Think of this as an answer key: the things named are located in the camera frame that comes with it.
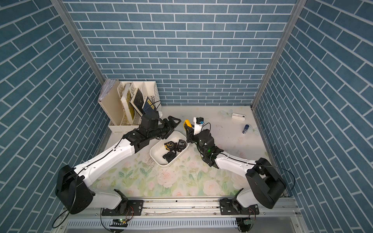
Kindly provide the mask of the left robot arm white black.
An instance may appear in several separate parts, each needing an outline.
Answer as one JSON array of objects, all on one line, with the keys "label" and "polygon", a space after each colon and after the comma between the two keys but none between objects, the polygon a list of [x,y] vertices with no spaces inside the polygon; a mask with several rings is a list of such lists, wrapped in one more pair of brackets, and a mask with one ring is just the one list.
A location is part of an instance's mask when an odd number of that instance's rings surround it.
[{"label": "left robot arm white black", "polygon": [[107,209],[113,215],[124,214],[128,210],[128,199],[120,190],[104,193],[91,186],[117,163],[148,146],[151,140],[168,138],[180,123],[181,120],[173,116],[161,119],[158,112],[144,115],[138,128],[123,135],[109,149],[74,167],[62,167],[55,188],[57,198],[71,215],[87,208]]}]

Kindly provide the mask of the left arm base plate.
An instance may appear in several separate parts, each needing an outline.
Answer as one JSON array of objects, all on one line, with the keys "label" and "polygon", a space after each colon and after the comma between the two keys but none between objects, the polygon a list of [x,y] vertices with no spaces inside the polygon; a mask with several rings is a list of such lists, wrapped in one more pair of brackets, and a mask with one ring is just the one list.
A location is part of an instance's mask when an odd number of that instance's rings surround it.
[{"label": "left arm base plate", "polygon": [[115,209],[104,208],[102,216],[140,216],[143,210],[144,200],[121,201]]}]

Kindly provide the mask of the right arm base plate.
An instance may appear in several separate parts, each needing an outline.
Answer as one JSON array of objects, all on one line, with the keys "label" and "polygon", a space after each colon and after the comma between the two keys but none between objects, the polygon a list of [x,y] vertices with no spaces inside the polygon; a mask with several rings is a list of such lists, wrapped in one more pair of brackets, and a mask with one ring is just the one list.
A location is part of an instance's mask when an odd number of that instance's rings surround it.
[{"label": "right arm base plate", "polygon": [[223,198],[219,200],[221,215],[259,215],[258,205],[242,207],[236,199]]}]

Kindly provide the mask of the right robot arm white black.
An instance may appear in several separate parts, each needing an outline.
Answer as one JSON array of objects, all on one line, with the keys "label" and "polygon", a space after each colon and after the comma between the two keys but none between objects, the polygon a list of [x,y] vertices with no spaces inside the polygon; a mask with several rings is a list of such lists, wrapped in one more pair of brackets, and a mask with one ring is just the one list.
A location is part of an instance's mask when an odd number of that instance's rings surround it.
[{"label": "right robot arm white black", "polygon": [[208,129],[198,134],[186,130],[186,135],[187,142],[196,145],[202,160],[210,167],[230,171],[247,180],[249,188],[235,196],[239,207],[248,208],[258,203],[268,209],[275,206],[286,189],[286,182],[267,159],[244,160],[230,155],[215,145]]}]

